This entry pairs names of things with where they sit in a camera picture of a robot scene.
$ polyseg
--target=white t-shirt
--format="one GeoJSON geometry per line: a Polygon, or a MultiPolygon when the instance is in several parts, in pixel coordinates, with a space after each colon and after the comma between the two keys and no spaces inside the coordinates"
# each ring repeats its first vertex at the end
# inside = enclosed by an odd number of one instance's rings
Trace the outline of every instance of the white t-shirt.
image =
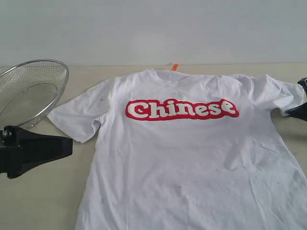
{"type": "Polygon", "coordinates": [[[307,180],[270,111],[303,89],[268,75],[145,70],[49,119],[96,152],[76,230],[306,230],[307,180]]]}

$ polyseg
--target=white background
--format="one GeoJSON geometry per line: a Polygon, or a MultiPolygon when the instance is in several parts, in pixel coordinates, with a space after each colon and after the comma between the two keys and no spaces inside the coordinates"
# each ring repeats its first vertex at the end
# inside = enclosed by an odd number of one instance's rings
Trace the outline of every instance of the white background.
{"type": "Polygon", "coordinates": [[[0,65],[307,61],[306,0],[2,0],[0,65]]]}

